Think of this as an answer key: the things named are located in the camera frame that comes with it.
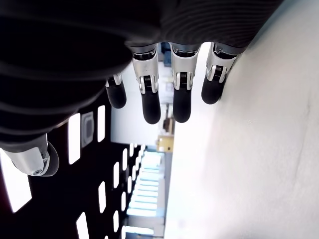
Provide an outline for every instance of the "silver metal joint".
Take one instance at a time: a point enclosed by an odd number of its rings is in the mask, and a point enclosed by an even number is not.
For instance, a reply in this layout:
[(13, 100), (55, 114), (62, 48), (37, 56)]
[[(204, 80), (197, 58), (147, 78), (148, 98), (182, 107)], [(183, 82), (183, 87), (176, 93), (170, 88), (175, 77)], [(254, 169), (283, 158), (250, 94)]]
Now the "silver metal joint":
[(217, 78), (219, 79), (219, 83), (223, 83), (225, 80), (225, 75), (229, 72), (235, 60), (236, 56), (231, 59), (223, 59), (218, 57), (214, 52), (214, 43), (212, 42), (209, 48), (206, 62), (207, 79), (209, 81), (212, 81), (214, 76), (217, 76)]
[(172, 45), (171, 49), (171, 67), (173, 73), (173, 84), (176, 90), (180, 89), (181, 76), (186, 76), (186, 89), (191, 90), (193, 87), (193, 79), (195, 76), (198, 50), (195, 51), (182, 51), (178, 50)]
[[(122, 82), (122, 74), (121, 74), (121, 73), (118, 73), (118, 74), (113, 75), (113, 78), (114, 78), (115, 84), (116, 84), (117, 86), (121, 84), (121, 82)], [(106, 87), (109, 87), (109, 86), (110, 86), (110, 84), (109, 84), (109, 79), (106, 80), (106, 84), (105, 84)]]
[(13, 164), (22, 173), (31, 176), (42, 176), (46, 173), (50, 164), (50, 155), (47, 152), (47, 139), (45, 151), (41, 147), (33, 147), (22, 152), (9, 152), (5, 151)]
[(136, 80), (139, 83), (140, 92), (145, 94), (146, 81), (151, 81), (152, 92), (156, 93), (159, 90), (159, 57), (157, 47), (147, 53), (133, 53), (134, 56), (144, 55), (151, 56), (146, 60), (138, 60), (133, 57), (133, 67), (136, 75)]

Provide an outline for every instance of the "white floor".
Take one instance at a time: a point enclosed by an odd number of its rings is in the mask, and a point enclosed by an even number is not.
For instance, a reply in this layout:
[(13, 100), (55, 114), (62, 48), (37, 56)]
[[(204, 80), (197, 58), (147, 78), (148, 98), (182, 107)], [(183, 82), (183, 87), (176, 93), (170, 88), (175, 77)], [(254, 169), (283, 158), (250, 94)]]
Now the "white floor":
[(222, 99), (177, 124), (165, 239), (319, 238), (319, 1), (285, 1)]

